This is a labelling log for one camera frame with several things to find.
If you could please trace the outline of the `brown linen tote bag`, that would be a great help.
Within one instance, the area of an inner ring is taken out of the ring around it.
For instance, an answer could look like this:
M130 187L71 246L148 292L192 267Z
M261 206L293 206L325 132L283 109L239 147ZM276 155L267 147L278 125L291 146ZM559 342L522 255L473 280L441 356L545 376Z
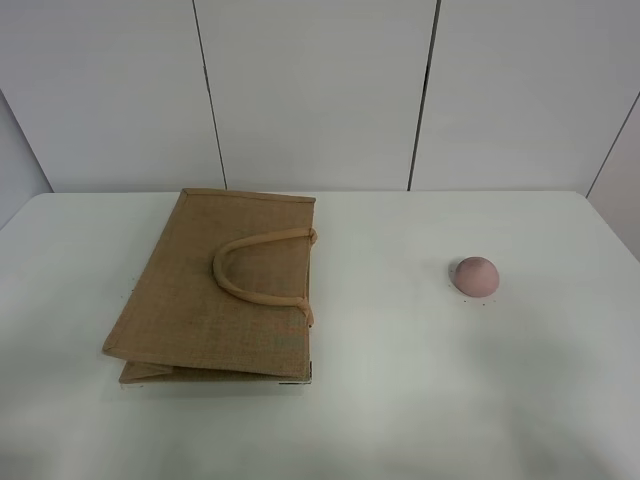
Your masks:
M182 191L102 347L120 382L309 382L314 205Z

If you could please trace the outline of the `pink peach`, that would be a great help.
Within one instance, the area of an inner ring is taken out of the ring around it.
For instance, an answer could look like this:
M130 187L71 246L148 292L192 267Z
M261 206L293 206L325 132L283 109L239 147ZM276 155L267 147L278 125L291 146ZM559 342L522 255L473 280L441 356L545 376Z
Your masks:
M454 259L448 265L448 276L460 293L471 298L489 297L500 286L496 265L479 256Z

